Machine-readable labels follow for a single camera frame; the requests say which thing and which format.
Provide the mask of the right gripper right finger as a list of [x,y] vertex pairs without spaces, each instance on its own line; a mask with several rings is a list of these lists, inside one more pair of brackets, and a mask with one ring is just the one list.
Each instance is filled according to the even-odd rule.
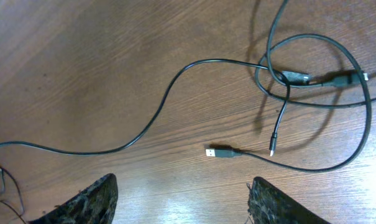
[[263,177],[254,177],[247,187],[247,211],[254,223],[328,223]]

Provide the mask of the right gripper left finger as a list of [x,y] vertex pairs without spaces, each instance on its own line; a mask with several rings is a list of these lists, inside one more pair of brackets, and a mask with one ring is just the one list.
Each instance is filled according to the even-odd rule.
[[106,174],[73,198],[32,223],[111,224],[116,212],[116,176]]

